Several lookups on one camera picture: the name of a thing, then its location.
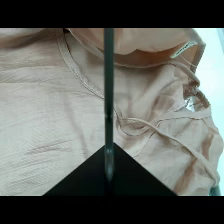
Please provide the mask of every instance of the gray vertical rod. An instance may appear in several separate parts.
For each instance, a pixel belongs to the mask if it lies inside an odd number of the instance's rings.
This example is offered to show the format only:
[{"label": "gray vertical rod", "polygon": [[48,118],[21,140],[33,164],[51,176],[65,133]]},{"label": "gray vertical rod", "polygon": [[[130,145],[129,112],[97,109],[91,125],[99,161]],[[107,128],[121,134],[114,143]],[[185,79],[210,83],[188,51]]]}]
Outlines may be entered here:
[{"label": "gray vertical rod", "polygon": [[114,29],[104,28],[105,175],[108,183],[111,183],[114,174],[113,104]]}]

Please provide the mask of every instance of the black pyramid-shaped base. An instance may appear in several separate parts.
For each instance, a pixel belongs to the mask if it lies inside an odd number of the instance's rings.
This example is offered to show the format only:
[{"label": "black pyramid-shaped base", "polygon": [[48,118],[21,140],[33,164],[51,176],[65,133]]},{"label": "black pyramid-shaped base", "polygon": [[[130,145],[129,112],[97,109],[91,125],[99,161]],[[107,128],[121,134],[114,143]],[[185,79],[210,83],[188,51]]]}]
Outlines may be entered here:
[{"label": "black pyramid-shaped base", "polygon": [[103,146],[44,196],[175,196],[116,144],[114,163],[110,191],[104,175]]}]

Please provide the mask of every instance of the drawstring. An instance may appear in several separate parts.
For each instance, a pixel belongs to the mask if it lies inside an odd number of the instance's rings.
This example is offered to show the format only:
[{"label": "drawstring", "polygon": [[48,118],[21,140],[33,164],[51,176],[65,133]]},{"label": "drawstring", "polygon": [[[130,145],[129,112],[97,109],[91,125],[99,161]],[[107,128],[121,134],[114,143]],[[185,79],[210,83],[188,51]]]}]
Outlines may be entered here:
[{"label": "drawstring", "polygon": [[159,130],[157,127],[155,127],[154,125],[150,124],[147,121],[138,119],[138,118],[122,118],[121,120],[131,120],[131,121],[138,121],[141,122],[143,124],[146,124],[147,126],[153,128],[159,135],[162,135],[164,137],[170,138],[176,142],[178,142],[179,144],[181,144],[182,146],[184,146],[196,159],[198,159],[205,167],[205,169],[208,171],[208,173],[211,175],[211,177],[214,179],[215,183],[214,186],[217,186],[219,183],[219,174],[218,172],[210,165],[209,161],[207,159],[205,159],[205,157],[203,155],[201,155],[199,152],[194,151],[193,149],[191,149],[190,146],[188,146],[187,144],[183,143],[181,140],[164,133],[163,131]]}]

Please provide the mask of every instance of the wrinkled fabric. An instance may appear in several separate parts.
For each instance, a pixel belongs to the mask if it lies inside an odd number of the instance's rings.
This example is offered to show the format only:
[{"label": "wrinkled fabric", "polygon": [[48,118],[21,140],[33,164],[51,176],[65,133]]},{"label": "wrinkled fabric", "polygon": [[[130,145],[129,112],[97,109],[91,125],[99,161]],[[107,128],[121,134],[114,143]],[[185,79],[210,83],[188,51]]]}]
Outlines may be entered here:
[{"label": "wrinkled fabric", "polygon": [[[43,195],[104,145],[102,30],[69,30],[0,29],[1,195]],[[223,141],[190,65],[204,43],[192,29],[115,40],[114,141],[178,195],[208,195]]]}]

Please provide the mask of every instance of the white surface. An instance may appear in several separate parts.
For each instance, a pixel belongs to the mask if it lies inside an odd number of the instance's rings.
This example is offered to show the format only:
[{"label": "white surface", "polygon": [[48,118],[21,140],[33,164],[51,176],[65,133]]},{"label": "white surface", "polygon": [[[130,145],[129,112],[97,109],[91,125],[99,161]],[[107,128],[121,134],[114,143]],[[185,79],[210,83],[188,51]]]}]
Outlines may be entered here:
[{"label": "white surface", "polygon": [[[221,136],[224,138],[224,54],[216,28],[195,28],[206,43],[196,75],[201,81],[200,90],[211,103],[212,117]],[[220,190],[224,195],[224,154],[218,165]]]}]

